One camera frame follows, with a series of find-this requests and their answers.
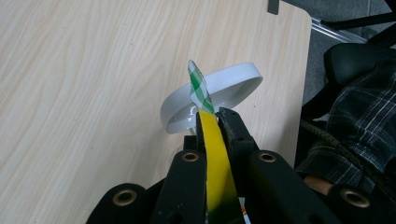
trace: green checkered fabric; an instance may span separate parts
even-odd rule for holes
[[[189,60],[189,74],[191,80],[190,98],[199,108],[208,113],[215,114],[209,92],[207,91],[206,82],[197,65]]]

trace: white bowl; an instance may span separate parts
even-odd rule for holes
[[[233,108],[245,100],[262,82],[253,63],[240,63],[205,76],[215,111]],[[191,84],[172,92],[161,107],[161,121],[168,133],[180,133],[195,127],[197,109],[190,99]]]

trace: wooden table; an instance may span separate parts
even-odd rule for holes
[[[253,62],[240,106],[293,163],[311,20],[267,0],[0,0],[0,223],[83,223],[112,187],[165,177],[183,135],[160,122],[188,82]]]

